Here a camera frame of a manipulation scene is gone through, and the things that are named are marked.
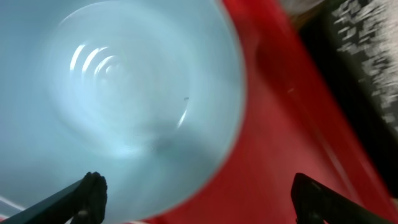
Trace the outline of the light blue small bowl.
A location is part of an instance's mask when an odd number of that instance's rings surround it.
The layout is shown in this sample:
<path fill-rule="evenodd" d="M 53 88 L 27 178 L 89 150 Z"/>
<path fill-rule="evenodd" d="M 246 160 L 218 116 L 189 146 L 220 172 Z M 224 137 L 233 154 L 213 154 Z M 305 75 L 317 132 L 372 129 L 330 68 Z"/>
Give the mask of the light blue small bowl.
<path fill-rule="evenodd" d="M 1 0 L 1 215 L 88 172 L 106 223 L 164 212 L 224 164 L 245 96 L 221 1 Z"/>

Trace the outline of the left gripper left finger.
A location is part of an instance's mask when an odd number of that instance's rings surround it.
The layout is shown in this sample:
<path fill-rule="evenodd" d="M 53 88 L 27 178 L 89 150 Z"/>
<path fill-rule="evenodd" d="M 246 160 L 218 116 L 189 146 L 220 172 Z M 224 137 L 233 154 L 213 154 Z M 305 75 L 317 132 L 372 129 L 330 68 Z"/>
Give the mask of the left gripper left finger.
<path fill-rule="evenodd" d="M 19 212 L 2 224 L 101 224 L 107 203 L 106 179 L 97 172 Z"/>

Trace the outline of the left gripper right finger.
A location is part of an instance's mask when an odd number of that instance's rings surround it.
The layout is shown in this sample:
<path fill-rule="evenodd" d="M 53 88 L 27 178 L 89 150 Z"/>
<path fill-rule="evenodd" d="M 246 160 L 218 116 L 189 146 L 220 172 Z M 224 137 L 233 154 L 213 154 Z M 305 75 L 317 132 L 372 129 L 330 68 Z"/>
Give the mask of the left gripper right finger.
<path fill-rule="evenodd" d="M 392 224 L 303 174 L 295 174 L 291 199 L 297 224 Z"/>

